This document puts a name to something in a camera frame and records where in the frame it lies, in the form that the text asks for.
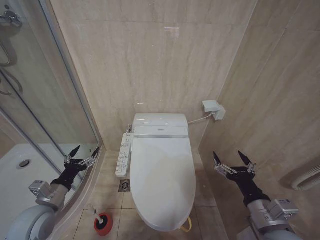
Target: floor drain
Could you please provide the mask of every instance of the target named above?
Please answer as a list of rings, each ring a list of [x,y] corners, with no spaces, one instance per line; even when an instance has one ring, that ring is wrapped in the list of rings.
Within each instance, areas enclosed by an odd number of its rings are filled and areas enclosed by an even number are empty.
[[[119,192],[130,192],[130,180],[120,180]]]
[[[23,160],[22,162],[20,162],[18,164],[17,169],[24,169],[26,168],[29,164],[31,163],[31,160],[30,159],[26,159],[26,160]]]

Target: beige floor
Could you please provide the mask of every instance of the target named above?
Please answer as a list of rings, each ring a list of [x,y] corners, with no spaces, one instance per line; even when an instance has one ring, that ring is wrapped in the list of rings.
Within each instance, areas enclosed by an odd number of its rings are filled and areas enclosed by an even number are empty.
[[[111,232],[105,237],[97,235],[93,227],[94,217],[84,209],[61,240],[228,240],[197,150],[192,151],[196,171],[196,194],[190,215],[190,232],[158,232],[142,221],[135,209],[131,192],[118,192],[120,180],[115,176],[118,154],[118,151],[107,151],[97,184],[88,201],[97,212],[112,215]]]

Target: toilet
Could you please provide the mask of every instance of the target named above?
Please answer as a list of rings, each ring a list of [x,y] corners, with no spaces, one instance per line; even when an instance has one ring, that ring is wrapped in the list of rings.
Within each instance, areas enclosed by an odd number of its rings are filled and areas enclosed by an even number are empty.
[[[130,185],[136,210],[157,231],[179,229],[196,194],[186,116],[137,113],[132,132]]]

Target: marble wall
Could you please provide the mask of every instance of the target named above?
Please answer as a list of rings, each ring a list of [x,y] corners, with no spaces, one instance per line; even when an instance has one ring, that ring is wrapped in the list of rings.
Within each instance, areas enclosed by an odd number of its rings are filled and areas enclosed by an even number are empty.
[[[257,185],[300,209],[294,230],[319,239],[320,185],[290,189],[320,162],[319,12],[317,0],[258,1],[218,99],[225,119],[209,122],[199,146],[229,239],[249,212],[236,184],[214,172],[212,151],[229,166],[242,164],[237,150],[245,153],[257,163]]]
[[[202,118],[216,100],[256,0],[51,0],[108,150],[135,113]],[[190,126],[197,149],[208,122]]]

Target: white cable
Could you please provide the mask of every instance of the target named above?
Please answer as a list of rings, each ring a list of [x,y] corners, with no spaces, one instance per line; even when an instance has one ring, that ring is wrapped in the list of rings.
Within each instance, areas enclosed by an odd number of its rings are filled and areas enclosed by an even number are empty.
[[[203,118],[200,118],[200,119],[197,119],[197,120],[193,120],[193,121],[189,121],[188,124],[194,124],[194,123],[196,123],[196,122],[198,122],[198,121],[201,121],[201,120],[203,120],[203,119],[207,119],[207,118],[209,118],[209,117],[211,117],[211,116],[212,116],[212,112],[211,112],[208,116],[205,116],[205,117],[203,117]]]

